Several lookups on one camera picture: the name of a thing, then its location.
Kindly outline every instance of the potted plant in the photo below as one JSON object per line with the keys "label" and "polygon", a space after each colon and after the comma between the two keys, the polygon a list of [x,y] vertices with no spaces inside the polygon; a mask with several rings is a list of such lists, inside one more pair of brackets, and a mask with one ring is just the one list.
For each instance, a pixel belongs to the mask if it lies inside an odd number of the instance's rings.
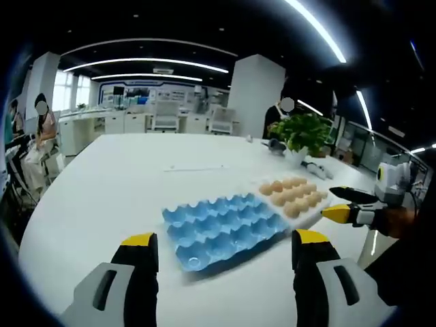
{"label": "potted plant", "polygon": [[306,155],[317,155],[330,128],[328,119],[316,114],[294,114],[268,126],[268,134],[286,144],[285,157],[298,167]]}

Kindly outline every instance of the ceiling light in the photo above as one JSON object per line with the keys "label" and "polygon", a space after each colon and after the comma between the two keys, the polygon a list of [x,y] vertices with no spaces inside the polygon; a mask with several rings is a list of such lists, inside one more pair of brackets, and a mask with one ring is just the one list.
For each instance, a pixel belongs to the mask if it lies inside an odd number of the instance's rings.
{"label": "ceiling light", "polygon": [[356,93],[357,93],[357,97],[359,98],[360,105],[362,106],[363,113],[365,115],[365,119],[367,120],[368,128],[372,131],[373,130],[373,126],[372,126],[371,120],[369,118],[369,112],[368,112],[367,104],[365,103],[365,100],[363,98],[362,92],[356,91]]}
{"label": "ceiling light", "polygon": [[418,149],[410,151],[410,153],[419,153],[419,152],[424,152],[424,151],[425,151],[425,148],[418,148]]}
{"label": "ceiling light", "polygon": [[322,114],[320,111],[316,110],[314,107],[310,106],[309,104],[306,104],[306,103],[304,103],[304,102],[301,101],[301,100],[297,100],[297,102],[300,103],[300,104],[302,104],[303,106],[308,107],[310,110],[316,112],[316,113],[319,114],[320,116],[323,116],[323,114]]}
{"label": "ceiling light", "polygon": [[125,61],[158,61],[161,63],[180,63],[181,65],[196,66],[196,67],[200,67],[200,68],[215,70],[217,72],[226,73],[226,74],[228,74],[228,72],[229,72],[228,70],[225,70],[225,69],[221,69],[221,68],[213,67],[213,66],[208,66],[208,65],[203,65],[201,63],[192,63],[189,61],[173,60],[173,59],[160,59],[160,58],[124,58],[124,59],[111,59],[111,60],[96,61],[94,63],[84,63],[83,65],[79,65],[79,66],[65,69],[64,72],[70,72],[70,71],[78,69],[78,68],[94,66],[94,65],[101,65],[104,63],[122,63]]}
{"label": "ceiling light", "polygon": [[195,80],[196,82],[203,81],[201,78],[177,76],[177,75],[167,75],[167,74],[115,74],[115,75],[104,75],[104,76],[92,77],[91,80],[99,80],[101,78],[135,77],[135,76],[180,78],[181,80]]}
{"label": "ceiling light", "polygon": [[321,25],[321,23],[318,22],[317,19],[297,0],[285,0],[285,1],[289,3],[303,17],[305,17],[306,20],[310,22],[313,27],[315,27],[317,32],[322,36],[322,38],[327,42],[328,46],[332,49],[337,59],[342,63],[346,63],[347,61],[345,60],[345,57],[343,56],[341,50],[339,49],[337,44],[333,41],[330,34]]}

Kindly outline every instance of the white chair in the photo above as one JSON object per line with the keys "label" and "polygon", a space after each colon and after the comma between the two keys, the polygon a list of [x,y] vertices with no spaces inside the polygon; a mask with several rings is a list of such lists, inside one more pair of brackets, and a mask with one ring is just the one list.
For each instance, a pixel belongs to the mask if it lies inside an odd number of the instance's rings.
{"label": "white chair", "polygon": [[233,118],[235,109],[216,108],[209,122],[209,132],[212,134],[233,134]]}
{"label": "white chair", "polygon": [[178,102],[158,101],[155,105],[152,131],[178,132]]}

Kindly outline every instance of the window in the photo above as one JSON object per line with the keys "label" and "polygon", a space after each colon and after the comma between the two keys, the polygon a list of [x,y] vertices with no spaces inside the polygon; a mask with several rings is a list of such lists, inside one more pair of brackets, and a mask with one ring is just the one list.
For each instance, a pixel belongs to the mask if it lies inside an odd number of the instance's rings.
{"label": "window", "polygon": [[86,76],[79,76],[77,85],[76,105],[86,104],[89,105],[89,88],[91,86],[91,80]]}
{"label": "window", "polygon": [[71,90],[73,87],[73,73],[56,73],[53,89],[53,111],[67,110],[70,107]]}

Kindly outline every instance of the egg carton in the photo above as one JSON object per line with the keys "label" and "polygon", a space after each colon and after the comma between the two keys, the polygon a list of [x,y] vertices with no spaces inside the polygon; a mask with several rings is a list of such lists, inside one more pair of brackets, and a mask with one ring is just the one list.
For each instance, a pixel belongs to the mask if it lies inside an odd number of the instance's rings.
{"label": "egg carton", "polygon": [[280,215],[252,193],[186,204],[175,211],[164,209],[162,215],[186,271],[200,271],[228,260],[288,229]]}
{"label": "egg carton", "polygon": [[285,208],[284,205],[283,206],[275,205],[271,200],[271,196],[265,196],[259,191],[259,188],[265,183],[272,184],[275,181],[283,182],[285,179],[292,179],[292,178],[302,178],[302,177],[289,173],[268,175],[251,181],[249,189],[254,190],[254,193],[258,198],[262,199],[265,203],[267,203],[269,207],[271,207],[271,209],[274,212],[276,212],[278,215],[281,215],[283,219],[287,221],[287,224],[289,225],[291,230],[295,230],[297,228],[308,229],[322,218],[321,211],[323,211],[325,208],[328,208],[330,206],[330,203],[332,202],[333,196],[327,189],[320,188],[319,185],[317,183],[314,183],[313,181],[307,181],[307,184],[316,185],[317,187],[316,191],[327,193],[327,197],[322,198],[321,202],[318,202],[315,207],[309,207],[309,209],[306,212],[301,212],[299,216],[297,216],[297,218],[288,217],[284,212],[284,208]]}

